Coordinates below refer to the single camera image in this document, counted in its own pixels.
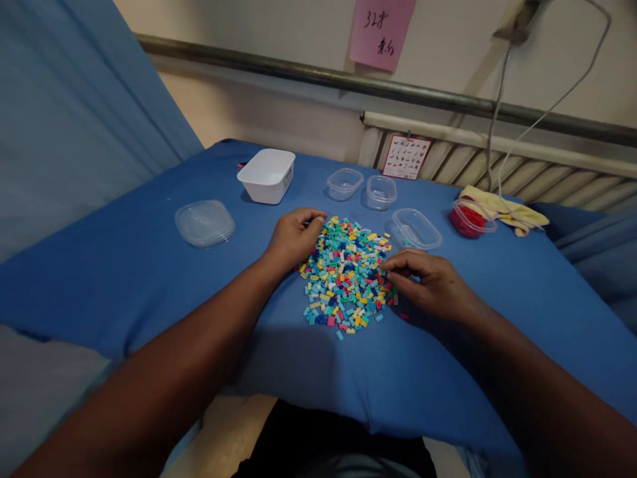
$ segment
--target clear plastic lid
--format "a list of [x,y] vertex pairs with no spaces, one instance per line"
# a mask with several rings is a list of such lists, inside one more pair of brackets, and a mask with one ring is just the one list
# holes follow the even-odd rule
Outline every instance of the clear plastic lid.
[[398,197],[396,182],[386,176],[372,176],[367,181],[367,194],[379,202],[394,202]]
[[234,221],[226,207],[217,200],[183,206],[175,213],[181,236],[197,248],[207,248],[227,241],[234,234]]
[[[465,207],[468,207],[469,209],[473,209],[474,211],[478,212],[483,218],[485,218],[486,224],[484,225],[484,227],[480,227],[473,224],[473,222],[471,222],[464,215],[464,212],[462,211],[462,208],[460,206],[465,206]],[[496,229],[498,228],[498,224],[496,223],[496,221],[493,220],[493,218],[486,211],[486,209],[480,206],[480,204],[475,201],[472,201],[470,199],[457,199],[453,202],[453,208],[456,210],[456,212],[460,216],[460,219],[462,220],[462,222],[465,223],[470,228],[472,228],[473,230],[485,233],[485,232],[495,232]]]
[[398,231],[417,249],[434,249],[443,243],[440,232],[420,211],[411,208],[399,209],[393,214],[393,221]]
[[342,193],[355,191],[363,182],[363,175],[351,168],[339,169],[327,179],[327,185]]

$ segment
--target bed headboard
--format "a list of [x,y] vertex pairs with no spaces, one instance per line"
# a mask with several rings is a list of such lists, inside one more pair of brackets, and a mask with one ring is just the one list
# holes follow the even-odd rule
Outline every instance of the bed headboard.
[[[366,130],[358,163],[383,169],[393,134],[434,140],[419,178],[488,190],[487,136],[449,126],[373,112],[362,114]],[[514,141],[492,140],[494,182]],[[554,202],[613,212],[637,202],[637,164],[531,143],[515,144],[502,170],[502,192],[525,203]]]

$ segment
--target hand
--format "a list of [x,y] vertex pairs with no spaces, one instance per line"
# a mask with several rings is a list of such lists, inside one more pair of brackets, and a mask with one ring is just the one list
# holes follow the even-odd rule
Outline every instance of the hand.
[[[380,266],[398,292],[424,312],[441,319],[467,324],[494,311],[466,284],[448,260],[405,249]],[[420,277],[420,283],[409,279]]]
[[319,240],[327,213],[318,209],[298,208],[277,223],[270,245],[263,257],[281,273],[288,272],[307,259]]

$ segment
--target black pants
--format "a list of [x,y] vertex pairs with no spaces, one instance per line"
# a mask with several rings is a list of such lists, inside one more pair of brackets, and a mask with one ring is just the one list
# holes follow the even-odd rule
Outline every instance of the black pants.
[[305,410],[278,400],[252,455],[241,462],[235,477],[291,477],[317,458],[349,453],[390,459],[422,478],[436,476],[431,456],[420,438],[370,435],[351,418]]

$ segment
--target cable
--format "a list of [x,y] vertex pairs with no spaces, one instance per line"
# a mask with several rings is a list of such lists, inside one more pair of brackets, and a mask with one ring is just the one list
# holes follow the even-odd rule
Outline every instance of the cable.
[[502,104],[502,94],[504,93],[504,84],[506,83],[506,67],[509,63],[509,57],[511,56],[511,49],[512,45],[509,43],[509,47],[506,49],[506,55],[504,55],[504,64],[502,65],[502,79],[500,80],[500,91],[498,92],[498,99],[496,100],[496,109],[493,111],[493,118],[489,126],[489,138],[486,142],[486,171],[489,174],[489,193],[493,191],[493,172],[491,171],[493,151],[491,141],[493,140],[493,131],[496,126],[496,119],[498,119],[500,104]]
[[[599,40],[599,43],[597,44],[597,47],[595,49],[595,53],[593,54],[593,58],[591,59],[591,64],[589,65],[589,67],[587,68],[587,70],[584,72],[584,74],[579,78],[579,80],[576,81],[576,83],[569,88],[568,91],[566,91],[566,93],[564,93],[564,95],[562,95],[562,97],[560,97],[559,100],[557,100],[553,106],[551,106],[542,116],[540,116],[537,121],[535,123],[533,123],[532,125],[530,125],[520,136],[518,136],[516,138],[516,140],[513,142],[513,144],[511,145],[511,148],[509,148],[509,151],[507,152],[506,156],[504,157],[504,160],[502,161],[502,164],[500,165],[500,168],[498,169],[498,196],[500,196],[500,200],[502,201],[502,204],[504,204],[506,206],[506,208],[508,209],[509,213],[511,214],[511,217],[515,220],[517,220],[518,222],[521,222],[523,225],[529,227],[529,228],[535,228],[536,226],[528,221],[522,220],[519,217],[517,217],[513,211],[511,211],[511,208],[508,206],[508,204],[504,201],[504,198],[502,197],[502,169],[504,168],[504,165],[506,164],[506,161],[509,159],[509,156],[511,155],[511,151],[513,151],[513,148],[516,146],[517,143],[520,142],[520,140],[525,137],[527,135],[527,133],[529,131],[531,131],[535,126],[538,125],[539,122],[541,122],[544,118],[547,117],[548,114],[550,114],[569,94],[571,94],[573,92],[573,90],[575,88],[577,88],[579,86],[579,84],[584,81],[584,79],[589,75],[589,73],[591,72],[591,70],[593,69],[593,66],[595,65],[595,62],[597,61],[597,56],[599,55],[599,51],[602,48],[602,45],[604,44],[604,40],[606,40],[606,36],[608,35],[608,31],[610,30],[610,26],[612,24],[612,17],[610,16],[610,13],[608,13],[608,11],[602,7],[601,5],[599,5],[597,2],[595,2],[594,0],[583,0],[586,3],[592,5],[595,9],[597,9],[599,12],[602,13],[602,15],[604,15],[604,17],[606,18],[606,28],[604,28],[604,33],[602,33],[602,36]],[[498,102],[496,103],[496,109],[494,110],[494,115],[493,115],[493,119],[491,122],[491,128],[489,130],[489,138],[488,138],[488,156],[487,156],[487,168],[488,168],[488,173],[489,173],[489,177],[491,177],[491,164],[490,164],[490,158],[491,158],[491,141],[492,141],[492,136],[493,136],[493,131],[494,131],[494,124],[496,122],[496,118],[498,115],[498,110],[500,109],[500,101],[502,99],[502,92],[504,91],[504,84],[506,81],[506,65],[508,63],[508,57],[509,57],[509,52],[511,50],[511,45],[509,45],[509,49],[507,50],[506,56],[504,57],[504,67],[502,69],[502,80],[500,83],[500,94],[498,95]],[[491,179],[489,180],[489,192],[491,191]]]

